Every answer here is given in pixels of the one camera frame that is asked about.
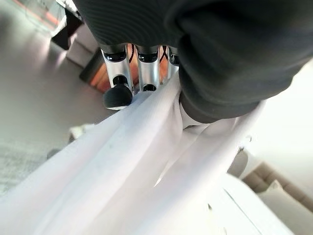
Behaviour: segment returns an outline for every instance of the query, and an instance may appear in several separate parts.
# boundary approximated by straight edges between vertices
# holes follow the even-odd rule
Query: white fabric
[[[313,213],[285,192],[277,180],[258,195],[294,234],[313,233]]]
[[[179,93],[176,73],[47,161],[1,199],[1,234],[209,234],[207,192],[261,106],[182,130]]]
[[[225,174],[219,185],[208,203],[227,235],[293,234],[241,180]]]

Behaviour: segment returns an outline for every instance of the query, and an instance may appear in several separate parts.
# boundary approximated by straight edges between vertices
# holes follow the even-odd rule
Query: floor
[[[81,68],[12,0],[0,0],[0,194],[62,148],[68,130],[112,114]]]

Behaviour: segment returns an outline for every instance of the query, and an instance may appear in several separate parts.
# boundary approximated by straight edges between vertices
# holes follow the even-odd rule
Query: wall
[[[247,149],[313,198],[313,60],[286,91],[267,101]]]

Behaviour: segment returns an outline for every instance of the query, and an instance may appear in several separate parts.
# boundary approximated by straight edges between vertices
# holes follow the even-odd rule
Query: beige cushion
[[[265,191],[275,179],[279,181],[282,188],[291,197],[313,212],[313,200],[267,163],[261,163],[256,169],[243,178],[242,181],[245,182],[255,193],[259,193]]]
[[[286,193],[277,180],[258,195],[296,235],[313,234],[313,213]]]

